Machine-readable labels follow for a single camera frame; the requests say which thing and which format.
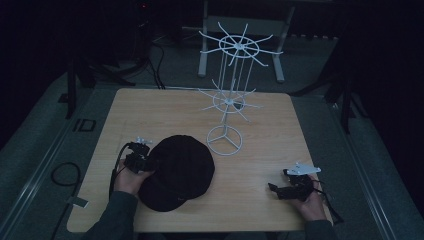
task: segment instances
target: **wooden table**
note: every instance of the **wooden table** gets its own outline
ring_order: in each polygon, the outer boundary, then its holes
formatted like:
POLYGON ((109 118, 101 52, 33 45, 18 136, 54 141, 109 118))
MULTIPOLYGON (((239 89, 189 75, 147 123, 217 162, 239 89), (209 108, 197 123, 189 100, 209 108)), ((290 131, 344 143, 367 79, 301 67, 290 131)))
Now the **wooden table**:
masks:
MULTIPOLYGON (((268 183, 289 185, 281 170, 296 162, 312 165, 290 97, 281 93, 252 93, 243 115, 231 114, 228 124, 243 136, 241 150, 232 156, 212 153, 215 175, 203 196, 178 209, 159 213, 141 202, 135 215, 137 232, 289 231, 303 229, 303 220, 268 183)), ((152 140, 176 134, 206 143, 208 132, 220 125, 222 112, 212 99, 191 90, 121 89, 117 92, 79 192, 89 201, 74 207, 67 227, 86 232, 98 221, 108 202, 110 173, 122 146, 137 136, 152 140)))

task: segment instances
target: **wire display stand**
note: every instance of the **wire display stand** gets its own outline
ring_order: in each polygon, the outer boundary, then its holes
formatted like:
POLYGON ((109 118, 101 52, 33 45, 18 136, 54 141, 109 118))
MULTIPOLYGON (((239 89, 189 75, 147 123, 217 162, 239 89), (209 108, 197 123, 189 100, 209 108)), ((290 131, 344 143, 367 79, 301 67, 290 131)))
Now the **wire display stand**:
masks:
POLYGON ((216 108, 223 113, 221 125, 212 128, 207 135, 207 144, 209 148, 219 155, 233 155, 241 149, 243 145, 243 137, 236 128, 228 125, 228 116, 230 114, 238 113, 244 118, 244 120, 250 122, 250 120, 242 114, 242 110, 245 107, 261 107, 246 103, 246 96, 256 91, 256 89, 253 89, 252 91, 247 92, 253 63, 256 62, 262 67, 267 67, 267 64, 264 64, 257 59, 257 55, 259 53, 278 55, 283 52, 271 52, 260 49, 258 43, 271 39, 272 35, 267 38, 254 41, 246 37, 248 24, 246 24, 241 36, 228 34, 219 22, 218 26, 225 34, 225 36, 221 39, 205 35, 199 31, 200 35, 203 37, 218 42, 218 48, 209 51, 201 51, 201 53, 209 54, 217 51, 222 52, 218 83, 212 79, 212 83, 216 88, 215 94, 209 94, 201 89, 199 89, 199 91, 212 98, 212 106, 206 107, 202 110, 216 108), (231 77, 231 82, 229 89, 225 90, 225 78, 228 76, 231 77), (226 145, 229 143, 230 149, 222 148, 222 142, 226 142, 226 145))

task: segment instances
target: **person's right hand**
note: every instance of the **person's right hand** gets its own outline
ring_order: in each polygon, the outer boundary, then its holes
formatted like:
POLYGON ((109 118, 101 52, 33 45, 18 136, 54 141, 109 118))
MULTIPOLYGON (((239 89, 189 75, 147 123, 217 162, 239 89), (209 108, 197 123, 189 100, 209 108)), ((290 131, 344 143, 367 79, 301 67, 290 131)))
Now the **person's right hand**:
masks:
MULTIPOLYGON (((309 177, 314 181, 314 188, 318 189, 319 183, 312 176, 309 177)), ((313 191, 304 202, 297 199, 287 201, 300 212, 306 221, 327 219, 322 199, 316 191, 313 191)))

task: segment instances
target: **person's left hand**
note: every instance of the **person's left hand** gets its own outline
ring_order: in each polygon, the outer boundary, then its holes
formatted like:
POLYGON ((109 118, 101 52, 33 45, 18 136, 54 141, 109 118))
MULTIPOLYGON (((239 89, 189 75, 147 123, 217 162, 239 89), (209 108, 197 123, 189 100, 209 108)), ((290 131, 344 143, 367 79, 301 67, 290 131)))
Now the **person's left hand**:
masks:
POLYGON ((121 159, 116 176, 114 191, 122 191, 137 196, 137 192, 140 189, 146 178, 150 177, 154 172, 139 172, 138 174, 133 173, 131 170, 125 167, 124 160, 121 159))

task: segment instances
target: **dark background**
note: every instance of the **dark background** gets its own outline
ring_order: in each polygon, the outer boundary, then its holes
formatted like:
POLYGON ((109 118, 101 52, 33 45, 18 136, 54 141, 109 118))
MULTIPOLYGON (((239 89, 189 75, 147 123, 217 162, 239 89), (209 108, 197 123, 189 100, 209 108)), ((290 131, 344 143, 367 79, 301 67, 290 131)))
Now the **dark background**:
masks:
MULTIPOLYGON (((210 1, 211 10, 229 12, 231 1, 210 1)), ((260 17, 258 3, 240 11, 260 17)), ((338 37, 329 59, 334 69, 349 69, 353 90, 380 133, 421 214, 424 169, 424 7, 419 1, 334 1, 296 4, 290 34, 338 37)), ((20 126, 52 81, 80 54, 100 64, 126 58, 122 42, 143 23, 161 26, 175 41, 182 25, 201 24, 202 1, 29 1, 0 5, 0 148, 20 126)), ((138 56, 146 55, 152 29, 140 31, 138 56)), ((95 84, 89 74, 81 79, 95 84)))

